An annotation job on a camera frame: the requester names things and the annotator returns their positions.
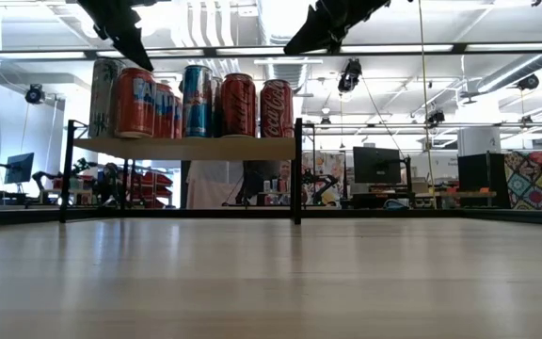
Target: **shelf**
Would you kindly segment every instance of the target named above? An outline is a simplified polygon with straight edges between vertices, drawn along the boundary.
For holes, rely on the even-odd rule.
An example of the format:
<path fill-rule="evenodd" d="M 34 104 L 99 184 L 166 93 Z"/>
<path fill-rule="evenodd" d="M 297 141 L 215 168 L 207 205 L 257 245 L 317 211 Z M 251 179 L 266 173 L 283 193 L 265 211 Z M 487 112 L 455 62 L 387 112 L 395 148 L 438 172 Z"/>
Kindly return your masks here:
<path fill-rule="evenodd" d="M 183 139 L 75 139 L 74 146 L 123 159 L 291 160 L 293 137 L 219 137 Z"/>

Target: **soda can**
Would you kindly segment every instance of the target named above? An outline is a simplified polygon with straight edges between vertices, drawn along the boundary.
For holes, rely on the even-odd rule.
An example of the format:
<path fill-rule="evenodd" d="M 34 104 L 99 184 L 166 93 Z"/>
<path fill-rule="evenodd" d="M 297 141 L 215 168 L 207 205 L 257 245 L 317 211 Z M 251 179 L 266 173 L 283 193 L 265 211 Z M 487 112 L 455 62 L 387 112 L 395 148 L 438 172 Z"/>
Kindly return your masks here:
<path fill-rule="evenodd" d="M 285 80 L 269 80 L 261 91 L 261 137 L 294 137 L 293 92 Z"/>
<path fill-rule="evenodd" d="M 93 64 L 91 107 L 89 109 L 89 137 L 113 137 L 115 111 L 112 90 L 125 65 L 122 61 L 101 57 Z"/>
<path fill-rule="evenodd" d="M 185 125 L 183 124 L 183 100 L 178 96 L 175 96 L 173 129 L 173 138 L 182 138 L 185 134 Z"/>
<path fill-rule="evenodd" d="M 154 137 L 173 138 L 175 95 L 166 84 L 156 84 Z"/>
<path fill-rule="evenodd" d="M 223 136 L 256 137 L 256 89 L 247 74 L 225 77 L 221 87 Z"/>
<path fill-rule="evenodd" d="M 183 76 L 183 118 L 185 137 L 211 137 L 213 71 L 206 66 L 191 65 Z"/>
<path fill-rule="evenodd" d="M 156 82 L 150 72 L 124 69 L 116 86 L 118 137 L 152 137 Z"/>
<path fill-rule="evenodd" d="M 211 91 L 213 98 L 213 113 L 211 120 L 211 128 L 213 131 L 212 137 L 223 136 L 223 102 L 221 101 L 221 86 L 223 85 L 223 79 L 220 77 L 214 77 L 211 82 Z"/>

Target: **monitor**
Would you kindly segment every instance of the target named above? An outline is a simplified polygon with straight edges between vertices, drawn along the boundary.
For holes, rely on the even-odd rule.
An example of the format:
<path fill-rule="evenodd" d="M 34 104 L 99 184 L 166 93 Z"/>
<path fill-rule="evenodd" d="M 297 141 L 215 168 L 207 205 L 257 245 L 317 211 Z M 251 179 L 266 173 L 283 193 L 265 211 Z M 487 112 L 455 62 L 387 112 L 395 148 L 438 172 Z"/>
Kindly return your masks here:
<path fill-rule="evenodd" d="M 19 184 L 30 182 L 33 170 L 34 153 L 14 155 L 8 158 L 11 168 L 6 170 L 6 184 Z"/>
<path fill-rule="evenodd" d="M 401 158 L 398 150 L 353 147 L 355 183 L 399 184 Z"/>

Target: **red object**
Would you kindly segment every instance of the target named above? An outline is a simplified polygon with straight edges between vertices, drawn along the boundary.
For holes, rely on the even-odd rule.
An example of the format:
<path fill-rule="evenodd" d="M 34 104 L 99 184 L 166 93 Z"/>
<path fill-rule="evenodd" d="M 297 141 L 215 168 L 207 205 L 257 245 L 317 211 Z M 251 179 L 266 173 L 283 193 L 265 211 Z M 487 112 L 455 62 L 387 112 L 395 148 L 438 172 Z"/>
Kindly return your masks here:
<path fill-rule="evenodd" d="M 175 95 L 168 85 L 156 84 L 154 137 L 173 138 Z"/>
<path fill-rule="evenodd" d="M 269 80 L 261 91 L 261 137 L 294 137 L 292 89 L 285 80 Z"/>
<path fill-rule="evenodd" d="M 221 86 L 223 136 L 256 137 L 256 88 L 247 74 L 225 77 Z"/>
<path fill-rule="evenodd" d="M 183 137 L 183 101 L 175 97 L 175 117 L 173 119 L 173 138 Z"/>
<path fill-rule="evenodd" d="M 156 82 L 148 71 L 124 69 L 115 85 L 119 137 L 152 137 Z"/>

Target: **patterned blanket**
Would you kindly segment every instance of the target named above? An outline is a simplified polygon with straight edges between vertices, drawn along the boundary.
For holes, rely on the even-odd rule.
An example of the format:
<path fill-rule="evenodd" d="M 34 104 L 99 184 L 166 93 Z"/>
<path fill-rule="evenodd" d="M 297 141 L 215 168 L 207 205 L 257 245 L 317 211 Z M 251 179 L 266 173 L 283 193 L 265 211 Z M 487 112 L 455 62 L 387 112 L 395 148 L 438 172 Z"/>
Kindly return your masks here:
<path fill-rule="evenodd" d="M 542 210 L 542 151 L 506 154 L 505 176 L 513 209 Z"/>

